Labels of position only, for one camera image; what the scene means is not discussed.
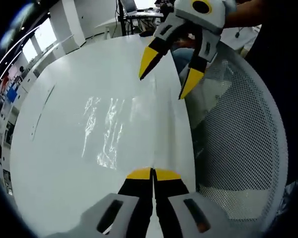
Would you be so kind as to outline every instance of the white wall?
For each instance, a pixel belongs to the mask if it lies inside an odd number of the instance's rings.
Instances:
[[[10,172],[10,149],[6,146],[2,146],[1,165],[4,170]]]
[[[16,124],[17,116],[18,115],[14,114],[14,113],[10,113],[10,116],[9,116],[9,119],[8,119],[9,122],[11,122],[13,125],[15,125]]]
[[[31,39],[29,39],[23,46],[22,52],[28,62],[31,62],[35,57],[38,56]]]
[[[40,49],[40,51],[46,50],[46,48],[48,48],[51,44],[57,41],[56,35],[53,31],[53,27],[49,18],[47,18],[41,24],[39,29],[35,31],[35,34],[32,40],[33,45],[34,45],[34,39],[37,42],[37,47]]]
[[[72,35],[61,0],[50,8],[50,21],[58,42]]]
[[[15,76],[19,76],[21,72],[17,68],[16,65],[12,65],[10,69],[8,70],[10,79],[13,79]]]
[[[35,36],[32,36],[32,37],[31,37],[31,41],[32,41],[32,44],[33,44],[33,47],[34,47],[36,53],[37,53],[38,55],[41,54],[41,53],[42,53],[42,50],[41,50],[41,48],[40,48],[40,46],[39,46],[39,43],[38,43],[38,41],[36,40]]]
[[[94,28],[115,17],[115,0],[74,0],[85,38],[94,35]]]
[[[74,40],[78,46],[81,46],[85,43],[85,37],[79,23],[74,0],[62,0],[62,3]]]

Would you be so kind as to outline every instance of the person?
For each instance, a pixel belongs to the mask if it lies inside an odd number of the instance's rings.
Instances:
[[[161,18],[161,22],[164,22],[169,13],[173,12],[175,0],[156,0],[154,2],[155,6],[160,8],[160,13],[163,14],[163,18]],[[147,29],[146,31],[139,34],[141,37],[152,36],[154,34],[155,29]]]
[[[240,0],[237,11],[226,16],[225,28],[262,24],[246,56],[272,94],[282,117],[288,144],[287,184],[298,180],[298,3],[285,0]],[[190,61],[194,42],[182,41],[172,52],[178,73]],[[298,186],[266,237],[298,233]]]

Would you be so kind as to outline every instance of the white table surface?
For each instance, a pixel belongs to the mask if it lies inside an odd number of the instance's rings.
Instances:
[[[171,54],[138,79],[149,40],[120,37],[70,53],[45,68],[25,98],[10,172],[18,209],[40,237],[74,228],[137,168],[174,170],[195,191],[190,126]],[[147,237],[161,236],[152,220]]]

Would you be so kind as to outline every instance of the cable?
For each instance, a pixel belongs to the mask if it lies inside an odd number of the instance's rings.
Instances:
[[[132,35],[134,35],[134,30],[135,30],[135,26],[134,26],[134,22],[132,19],[130,19],[130,32]]]
[[[148,20],[148,24],[152,27],[152,28],[156,28],[155,23],[154,23],[154,19],[152,18],[152,20]]]
[[[117,0],[116,0],[116,10],[115,10],[115,21],[116,21],[116,26],[115,26],[115,30],[114,30],[114,32],[113,32],[111,38],[113,38],[113,36],[115,35],[115,32],[116,32],[116,29],[117,29],[117,14],[119,14],[119,12],[117,11],[117,9],[118,9],[118,2],[117,2]]]
[[[128,24],[128,27],[127,27],[127,35],[129,35],[129,27],[130,27],[130,23]]]
[[[243,29],[244,27],[242,27],[242,28],[238,28],[238,32],[235,34],[235,38],[238,38],[239,37],[239,33],[240,33],[240,31]]]
[[[144,25],[146,25],[147,27],[149,28],[155,28],[155,26],[153,24],[150,24],[149,22],[146,22],[146,21],[143,21],[143,20],[140,20]]]
[[[156,20],[156,18],[152,18],[152,20],[150,22],[154,28],[156,28],[155,20]]]
[[[141,30],[141,32],[144,32],[144,30],[142,30],[142,27],[141,27],[141,24],[140,24],[140,20],[137,19],[137,22],[138,22],[138,28]]]

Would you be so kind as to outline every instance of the human arm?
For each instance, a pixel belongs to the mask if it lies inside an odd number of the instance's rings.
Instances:
[[[224,28],[257,26],[267,17],[268,4],[266,0],[240,0],[235,12],[226,16]]]

